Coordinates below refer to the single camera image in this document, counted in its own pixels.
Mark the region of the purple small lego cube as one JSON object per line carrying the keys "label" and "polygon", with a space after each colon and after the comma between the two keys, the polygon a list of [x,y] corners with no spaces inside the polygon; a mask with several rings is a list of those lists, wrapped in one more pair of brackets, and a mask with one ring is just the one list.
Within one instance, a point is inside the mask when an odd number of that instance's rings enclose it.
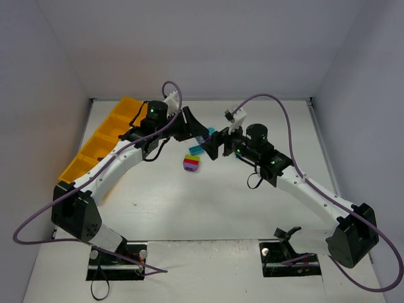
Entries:
{"label": "purple small lego cube", "polygon": [[202,145],[203,143],[210,141],[210,138],[211,136],[209,134],[195,137],[199,145]]}

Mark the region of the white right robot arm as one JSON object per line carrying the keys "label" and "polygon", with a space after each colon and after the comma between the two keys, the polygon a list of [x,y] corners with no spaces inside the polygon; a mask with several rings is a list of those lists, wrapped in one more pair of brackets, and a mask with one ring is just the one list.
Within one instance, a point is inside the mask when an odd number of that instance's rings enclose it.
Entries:
{"label": "white right robot arm", "polygon": [[268,129],[262,124],[252,124],[247,129],[238,128],[214,132],[202,144],[212,160],[218,158],[223,147],[225,157],[234,154],[254,168],[261,181],[290,194],[314,212],[324,223],[320,230],[303,230],[292,227],[289,231],[276,229],[274,236],[294,250],[295,255],[314,253],[331,256],[346,268],[353,268],[379,242],[379,236],[369,227],[376,224],[374,210],[367,204],[359,206],[338,198],[337,205],[328,201],[332,193],[311,187],[314,181],[301,177],[292,159],[279,152],[268,141]]}

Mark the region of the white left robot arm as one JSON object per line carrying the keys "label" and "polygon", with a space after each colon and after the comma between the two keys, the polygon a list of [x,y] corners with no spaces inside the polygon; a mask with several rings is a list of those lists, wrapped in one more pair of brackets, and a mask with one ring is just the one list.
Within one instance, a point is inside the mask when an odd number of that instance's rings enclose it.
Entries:
{"label": "white left robot arm", "polygon": [[209,135],[188,107],[171,114],[167,102],[154,100],[146,105],[146,116],[139,126],[131,124],[94,168],[73,182],[61,181],[54,188],[52,223],[83,243],[125,254],[127,239],[102,222],[98,204],[128,170],[148,158],[161,140],[185,141]]}

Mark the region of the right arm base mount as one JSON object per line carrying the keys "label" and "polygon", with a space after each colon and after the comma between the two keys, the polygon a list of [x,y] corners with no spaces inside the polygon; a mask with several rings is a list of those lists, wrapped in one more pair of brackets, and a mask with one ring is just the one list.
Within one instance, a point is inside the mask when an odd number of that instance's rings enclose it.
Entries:
{"label": "right arm base mount", "polygon": [[285,242],[260,242],[259,252],[264,278],[297,278],[322,275],[316,254],[298,254]]}

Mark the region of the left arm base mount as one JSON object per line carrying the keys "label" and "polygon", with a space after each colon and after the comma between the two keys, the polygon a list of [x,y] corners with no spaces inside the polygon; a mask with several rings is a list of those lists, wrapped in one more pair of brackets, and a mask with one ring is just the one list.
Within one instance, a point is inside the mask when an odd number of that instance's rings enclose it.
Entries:
{"label": "left arm base mount", "polygon": [[89,253],[86,281],[143,281],[145,269],[99,249]]}

